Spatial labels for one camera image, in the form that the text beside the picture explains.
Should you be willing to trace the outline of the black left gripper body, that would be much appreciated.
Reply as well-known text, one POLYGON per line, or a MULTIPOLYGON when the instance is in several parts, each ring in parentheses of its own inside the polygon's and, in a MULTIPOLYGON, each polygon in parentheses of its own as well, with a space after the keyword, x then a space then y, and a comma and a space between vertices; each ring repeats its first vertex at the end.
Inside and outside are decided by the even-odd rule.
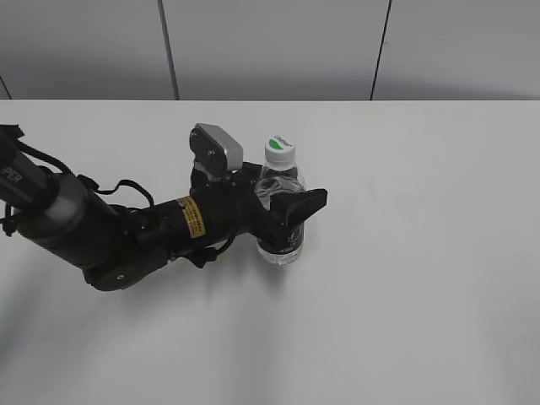
POLYGON ((209 246, 249 233, 273 248, 288 245, 288 231, 262 206, 255 193, 256 183, 249 181, 241 169, 214 178, 194 163, 190 196, 202 215, 203 244, 209 246))

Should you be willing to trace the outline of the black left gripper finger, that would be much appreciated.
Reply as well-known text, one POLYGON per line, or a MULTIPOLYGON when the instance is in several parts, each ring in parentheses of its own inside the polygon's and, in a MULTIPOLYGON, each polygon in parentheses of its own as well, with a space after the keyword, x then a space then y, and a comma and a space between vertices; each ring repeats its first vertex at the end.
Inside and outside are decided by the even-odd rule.
POLYGON ((262 168, 263 165, 244 162, 241 171, 249 181, 258 181, 262 173, 262 168))
POLYGON ((270 213, 285 228, 295 228, 326 205, 326 189, 280 192, 271 196, 270 213))

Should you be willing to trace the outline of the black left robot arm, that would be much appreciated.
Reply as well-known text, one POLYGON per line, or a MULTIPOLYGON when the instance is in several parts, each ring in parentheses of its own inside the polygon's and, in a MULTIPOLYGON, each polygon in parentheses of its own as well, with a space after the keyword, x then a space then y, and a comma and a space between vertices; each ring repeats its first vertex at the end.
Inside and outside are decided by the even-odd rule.
POLYGON ((261 166, 244 161, 240 144, 215 125, 191 130, 188 195, 146 208, 105 202, 92 179, 22 137, 16 125, 1 128, 3 231, 79 268, 100 291, 126 289, 179 258, 203 267, 246 233, 282 250, 327 203, 327 191, 314 189, 279 192, 264 206, 256 194, 261 166))

